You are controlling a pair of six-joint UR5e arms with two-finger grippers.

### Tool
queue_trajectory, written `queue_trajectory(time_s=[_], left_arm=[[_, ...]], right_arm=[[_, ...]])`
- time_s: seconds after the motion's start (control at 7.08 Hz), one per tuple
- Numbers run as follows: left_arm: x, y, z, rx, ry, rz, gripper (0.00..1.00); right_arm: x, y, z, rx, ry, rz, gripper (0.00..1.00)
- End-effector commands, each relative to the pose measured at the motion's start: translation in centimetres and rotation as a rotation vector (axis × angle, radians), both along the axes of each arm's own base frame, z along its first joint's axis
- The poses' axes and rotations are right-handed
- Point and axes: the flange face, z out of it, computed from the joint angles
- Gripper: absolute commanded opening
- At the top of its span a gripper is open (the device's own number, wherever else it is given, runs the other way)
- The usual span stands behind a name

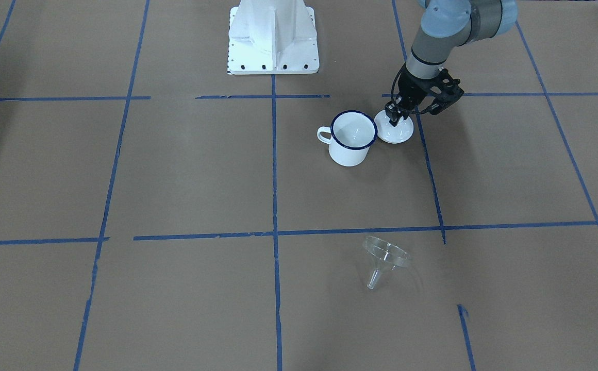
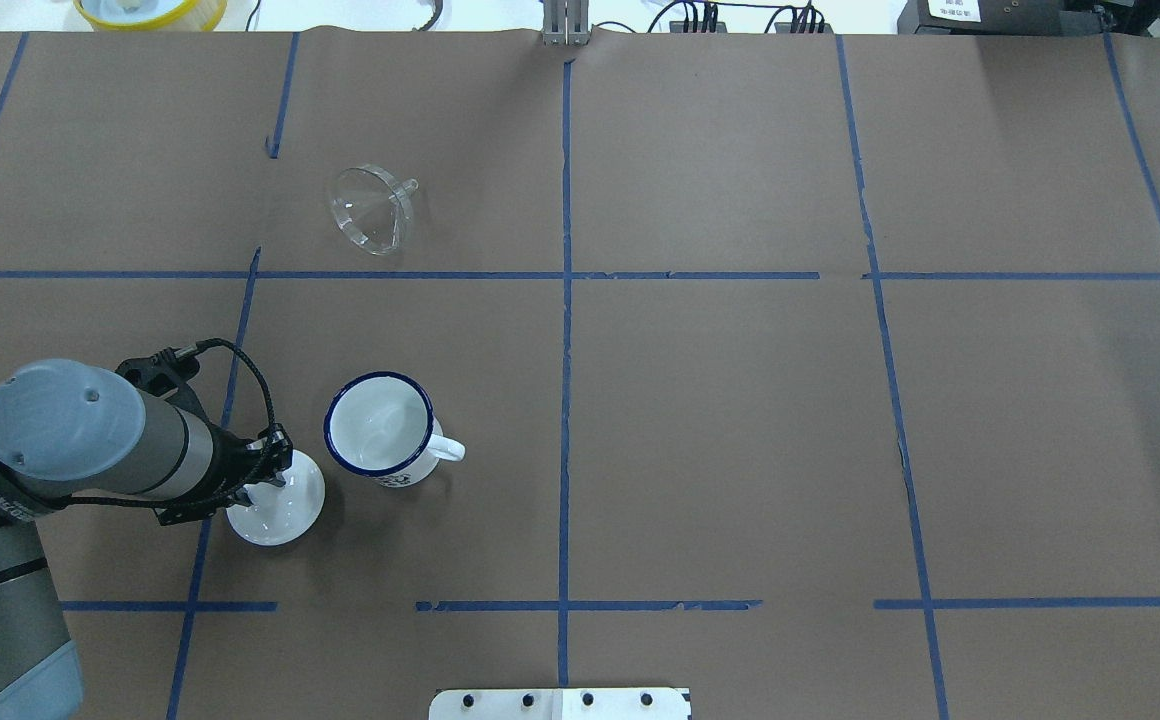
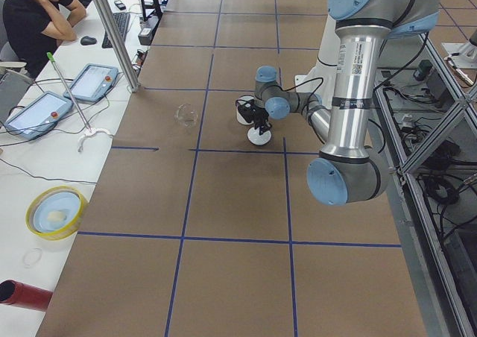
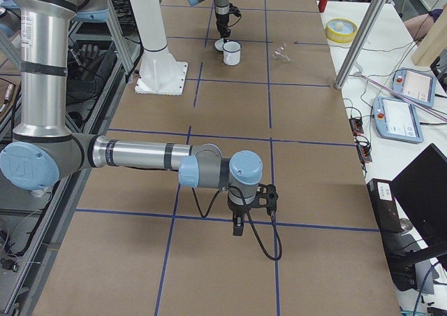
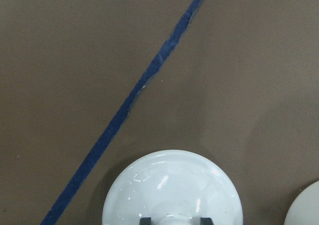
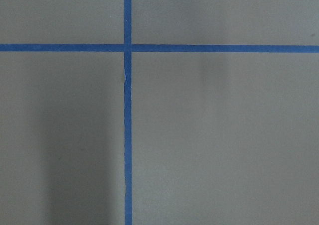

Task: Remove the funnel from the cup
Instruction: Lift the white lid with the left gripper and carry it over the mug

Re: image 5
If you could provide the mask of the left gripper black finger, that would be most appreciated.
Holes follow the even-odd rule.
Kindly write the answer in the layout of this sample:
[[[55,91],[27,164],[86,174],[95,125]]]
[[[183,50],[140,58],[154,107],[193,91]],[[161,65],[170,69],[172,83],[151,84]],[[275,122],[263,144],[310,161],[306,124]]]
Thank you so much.
[[[140,218],[139,225],[151,225],[152,218]]]

